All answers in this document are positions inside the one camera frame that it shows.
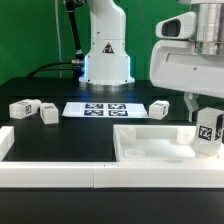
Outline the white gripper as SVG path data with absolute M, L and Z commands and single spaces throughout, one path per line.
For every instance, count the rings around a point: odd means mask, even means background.
M 154 86 L 185 92 L 190 122 L 196 121 L 198 94 L 224 98 L 224 56 L 197 55 L 194 50 L 190 41 L 161 40 L 150 62 Z

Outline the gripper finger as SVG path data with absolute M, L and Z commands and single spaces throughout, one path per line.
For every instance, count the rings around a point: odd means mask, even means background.
M 215 131 L 215 140 L 221 138 L 223 128 L 223 114 L 217 116 L 216 119 L 216 131 Z

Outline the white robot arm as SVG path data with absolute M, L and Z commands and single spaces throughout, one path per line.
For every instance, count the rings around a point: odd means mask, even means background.
M 156 87 L 184 93 L 188 110 L 196 96 L 224 98 L 224 0 L 176 0 L 190 11 L 161 21 L 149 77 Z M 113 0 L 86 0 L 91 18 L 91 48 L 84 59 L 81 85 L 116 91 L 132 85 L 125 51 L 126 15 Z

